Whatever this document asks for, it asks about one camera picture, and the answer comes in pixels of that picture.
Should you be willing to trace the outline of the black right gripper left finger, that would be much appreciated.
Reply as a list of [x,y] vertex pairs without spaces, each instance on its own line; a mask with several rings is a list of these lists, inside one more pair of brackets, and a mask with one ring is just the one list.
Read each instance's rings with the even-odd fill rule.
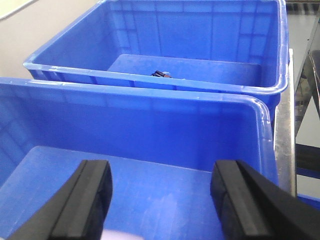
[[72,176],[10,240],[99,240],[113,195],[107,160],[82,160]]

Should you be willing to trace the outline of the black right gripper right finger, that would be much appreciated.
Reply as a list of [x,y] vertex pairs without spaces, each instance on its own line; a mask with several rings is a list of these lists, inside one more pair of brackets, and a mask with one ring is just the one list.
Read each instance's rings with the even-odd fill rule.
[[320,211],[241,160],[214,163],[210,195],[226,240],[318,240]]

